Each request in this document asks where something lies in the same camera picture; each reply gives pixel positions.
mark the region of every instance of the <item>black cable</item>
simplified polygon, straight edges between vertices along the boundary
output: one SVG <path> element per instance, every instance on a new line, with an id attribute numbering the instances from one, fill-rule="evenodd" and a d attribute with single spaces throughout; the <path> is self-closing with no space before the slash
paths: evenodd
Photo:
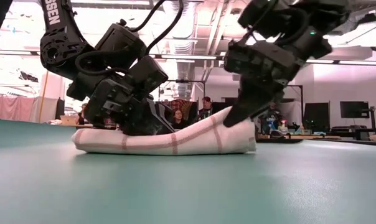
<path id="1" fill-rule="evenodd" d="M 268 7 L 264 10 L 264 12 L 261 14 L 261 16 L 257 19 L 257 21 L 252 25 L 252 27 L 249 29 L 249 31 L 243 36 L 244 38 L 248 38 L 249 35 L 254 38 L 255 41 L 256 37 L 253 35 L 254 30 L 259 25 L 259 23 L 264 19 L 265 16 L 267 16 L 279 3 L 279 0 L 274 0 L 271 4 L 268 5 Z"/>
<path id="2" fill-rule="evenodd" d="M 132 28 L 132 29 L 129 29 L 130 32 L 137 32 L 139 30 L 141 30 L 147 23 L 148 21 L 150 20 L 150 18 L 153 16 L 153 14 L 156 12 L 156 10 L 164 3 L 165 0 L 160 0 L 159 2 L 156 3 L 156 5 L 152 8 L 151 12 L 149 12 L 148 16 L 145 18 L 144 22 L 139 25 L 138 27 L 136 28 Z M 168 35 L 168 33 L 170 33 L 170 31 L 174 28 L 174 26 L 176 26 L 176 24 L 178 23 L 178 21 L 180 20 L 181 16 L 182 16 L 182 12 L 184 10 L 184 3 L 182 0 L 179 0 L 179 9 L 178 9 L 178 12 L 176 14 L 176 17 L 174 18 L 174 20 L 172 21 L 172 23 L 169 25 L 169 27 L 164 30 L 161 35 L 159 35 L 157 38 L 155 38 L 147 47 L 147 50 L 146 50 L 146 55 L 149 54 L 149 52 L 151 51 L 152 47 L 154 47 L 160 40 L 162 40 L 163 38 L 165 38 L 165 36 Z M 90 57 L 100 57 L 101 59 L 103 59 L 104 57 L 106 58 L 107 56 L 115 56 L 115 55 L 118 55 L 122 52 L 124 52 L 125 50 L 127 49 L 127 47 L 123 48 L 122 50 L 118 50 L 118 51 L 107 51 L 107 52 L 104 52 L 104 51 L 94 51 L 94 52 L 87 52 L 87 53 L 84 53 L 84 54 L 81 54 L 79 55 L 76 60 L 75 60 L 75 66 L 77 68 L 77 70 L 79 72 L 82 72 L 86 75 L 89 75 L 89 76 L 97 76 L 97 75 L 104 75 L 104 74 L 107 74 L 107 73 L 113 73 L 113 72 L 122 72 L 124 74 L 127 74 L 128 71 L 126 69 L 123 69 L 123 68 L 109 68 L 109 69 L 104 69 L 104 70 L 100 70 L 100 71 L 90 71 L 90 70 L 87 70 L 85 68 L 82 67 L 82 60 L 85 60 L 87 58 L 90 58 Z"/>
<path id="3" fill-rule="evenodd" d="M 274 44 L 276 45 L 286 45 L 292 41 L 297 40 L 304 34 L 304 32 L 307 30 L 307 27 L 309 26 L 309 16 L 305 10 L 295 8 L 283 9 L 280 11 L 280 13 L 287 16 L 297 17 L 297 20 L 301 21 L 300 27 L 296 30 L 295 33 L 291 34 L 287 38 L 282 37 L 281 39 L 278 39 L 274 42 Z"/>
<path id="4" fill-rule="evenodd" d="M 130 32 L 138 32 L 140 31 L 142 28 L 144 28 L 144 26 L 149 22 L 149 20 L 152 18 L 153 14 L 155 14 L 156 10 L 159 9 L 159 7 L 161 7 L 161 5 L 165 2 L 166 0 L 160 0 L 156 3 L 156 5 L 151 9 L 151 11 L 149 12 L 148 16 L 144 19 L 144 22 L 141 23 L 141 25 L 137 26 L 136 28 L 130 28 L 129 31 Z"/>
<path id="5" fill-rule="evenodd" d="M 178 7 L 178 12 L 176 14 L 176 17 L 174 18 L 174 20 L 171 22 L 171 24 L 169 25 L 169 27 L 167 29 L 165 29 L 161 35 L 159 35 L 159 37 L 157 37 L 156 39 L 154 39 L 152 41 L 152 43 L 150 43 L 146 49 L 146 52 L 145 54 L 146 55 L 149 55 L 149 52 L 151 51 L 151 49 L 159 42 L 161 41 L 163 38 L 165 38 L 165 36 L 167 36 L 170 31 L 174 28 L 174 26 L 176 26 L 176 24 L 178 23 L 178 21 L 180 20 L 181 16 L 182 16 L 182 12 L 184 10 L 184 3 L 182 0 L 178 0 L 178 3 L 179 3 L 179 7 Z"/>
<path id="6" fill-rule="evenodd" d="M 82 67 L 82 60 L 88 59 L 90 57 L 100 57 L 101 59 L 103 59 L 104 57 L 112 57 L 115 55 L 119 55 L 120 53 L 124 52 L 127 48 L 128 47 L 124 47 L 123 49 L 118 51 L 94 51 L 81 54 L 76 58 L 75 66 L 79 72 L 82 72 L 88 76 L 104 75 L 113 72 L 122 72 L 124 74 L 127 74 L 128 71 L 123 68 L 109 68 L 100 71 L 90 71 Z"/>

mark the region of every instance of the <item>folded towel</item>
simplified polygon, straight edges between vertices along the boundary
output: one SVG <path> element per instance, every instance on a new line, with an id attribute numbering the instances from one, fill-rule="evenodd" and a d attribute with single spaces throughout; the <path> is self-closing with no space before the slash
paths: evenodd
<path id="1" fill-rule="evenodd" d="M 231 128 L 222 123 L 231 107 L 172 134 L 127 136 L 121 131 L 79 129 L 72 136 L 86 152 L 140 155 L 233 154 L 255 150 L 255 124 L 246 119 Z"/>

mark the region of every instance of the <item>monitor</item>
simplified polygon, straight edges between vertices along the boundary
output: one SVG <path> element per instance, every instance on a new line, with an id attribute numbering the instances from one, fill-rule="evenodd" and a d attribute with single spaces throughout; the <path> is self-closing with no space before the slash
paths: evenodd
<path id="1" fill-rule="evenodd" d="M 367 101 L 341 101 L 341 118 L 369 118 L 369 104 Z"/>
<path id="2" fill-rule="evenodd" d="M 303 124 L 313 131 L 329 131 L 329 103 L 306 103 Z"/>

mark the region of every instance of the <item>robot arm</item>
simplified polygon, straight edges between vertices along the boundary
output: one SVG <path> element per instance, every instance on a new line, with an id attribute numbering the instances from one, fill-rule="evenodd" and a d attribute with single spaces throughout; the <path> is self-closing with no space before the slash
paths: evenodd
<path id="1" fill-rule="evenodd" d="M 257 116 L 271 101 L 283 97 L 283 89 L 292 81 L 309 57 L 320 58 L 332 52 L 325 34 L 348 20 L 347 0 L 307 0 L 294 5 L 283 0 L 252 0 L 238 23 L 248 30 L 239 41 L 231 41 L 224 69 L 238 73 L 240 92 L 237 102 L 224 120 L 227 127 L 249 116 Z M 253 32 L 264 38 L 246 45 Z"/>
<path id="2" fill-rule="evenodd" d="M 159 1 L 153 12 L 163 2 Z M 40 41 L 41 62 L 48 71 L 73 80 L 67 90 L 69 97 L 80 101 L 90 98 L 84 111 L 89 122 L 103 128 L 104 118 L 112 118 L 129 135 L 174 132 L 164 117 L 165 108 L 156 105 L 150 95 L 168 77 L 148 55 L 150 47 L 137 34 L 150 17 L 135 29 L 126 27 L 123 20 L 112 24 L 92 47 L 73 19 L 70 0 L 41 0 L 41 3 L 46 28 Z M 180 13 L 164 35 L 181 17 L 182 0 L 180 4 Z"/>

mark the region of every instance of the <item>pipe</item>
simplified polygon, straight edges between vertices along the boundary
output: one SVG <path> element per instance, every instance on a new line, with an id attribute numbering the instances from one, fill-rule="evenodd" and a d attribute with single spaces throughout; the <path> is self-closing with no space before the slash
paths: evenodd
<path id="1" fill-rule="evenodd" d="M 47 81 L 49 78 L 49 71 L 45 74 L 45 81 L 44 81 L 44 89 L 43 89 L 43 95 L 41 97 L 41 102 L 40 102 L 40 111 L 39 111 L 39 123 L 41 123 L 41 114 L 43 110 L 43 105 L 44 105 L 44 98 L 45 98 L 45 89 L 47 88 Z"/>
<path id="2" fill-rule="evenodd" d="M 223 20 L 221 22 L 219 31 L 217 32 L 217 37 L 215 39 L 215 43 L 213 45 L 213 48 L 212 48 L 212 51 L 210 52 L 210 54 L 215 54 L 215 52 L 217 50 L 217 47 L 219 47 L 219 43 L 221 41 L 221 37 L 224 34 L 224 30 L 225 30 L 225 26 L 226 26 L 228 17 L 231 14 L 232 5 L 233 4 L 231 2 L 229 2 L 228 5 L 227 5 L 227 9 L 225 10 L 225 13 L 224 13 L 224 18 L 223 18 Z"/>
<path id="3" fill-rule="evenodd" d="M 367 31 L 365 31 L 364 33 L 358 35 L 357 37 L 354 37 L 354 38 L 352 38 L 351 40 L 348 40 L 348 41 L 344 42 L 343 44 L 349 44 L 350 42 L 353 42 L 355 39 L 358 39 L 358 38 L 360 38 L 360 37 L 363 37 L 364 35 L 367 35 L 369 32 L 371 32 L 371 31 L 373 31 L 373 30 L 375 30 L 375 29 L 376 29 L 376 27 L 373 27 L 373 28 L 371 28 L 370 30 L 367 30 Z"/>
<path id="4" fill-rule="evenodd" d="M 199 83 L 194 83 L 194 85 L 201 91 L 203 92 L 203 88 L 199 85 Z"/>
<path id="5" fill-rule="evenodd" d="M 219 27 L 219 23 L 220 23 L 222 11 L 223 11 L 223 6 L 224 6 L 224 3 L 222 3 L 222 2 L 219 1 L 219 4 L 217 5 L 217 9 L 216 9 L 217 10 L 217 14 L 215 16 L 212 28 L 210 30 L 209 40 L 207 41 L 205 54 L 209 54 L 210 53 L 210 48 L 211 48 L 211 46 L 213 44 L 215 33 L 217 32 L 217 29 Z"/>
<path id="6" fill-rule="evenodd" d="M 184 39 L 188 40 L 191 39 L 194 35 L 195 31 L 195 12 L 196 12 L 196 2 L 185 2 L 184 1 L 184 10 L 182 12 L 182 16 L 180 21 L 176 24 L 176 26 L 171 31 L 173 38 L 175 39 Z M 177 1 L 166 1 L 163 4 L 164 12 L 166 15 L 174 17 L 179 9 L 179 3 Z M 194 43 L 191 41 L 170 41 L 169 42 L 170 52 L 172 54 L 179 54 L 179 55 L 192 55 L 194 49 Z M 189 77 L 189 70 L 190 70 L 190 63 L 177 63 L 177 79 L 188 79 Z M 181 98 L 187 98 L 186 96 L 186 89 L 178 92 L 178 95 Z"/>
<path id="7" fill-rule="evenodd" d="M 207 79 L 209 78 L 210 74 L 212 73 L 213 68 L 214 68 L 214 61 L 211 61 L 211 64 L 210 64 L 209 69 L 207 70 L 206 76 L 205 76 L 204 79 L 202 80 L 205 84 L 206 84 Z"/>

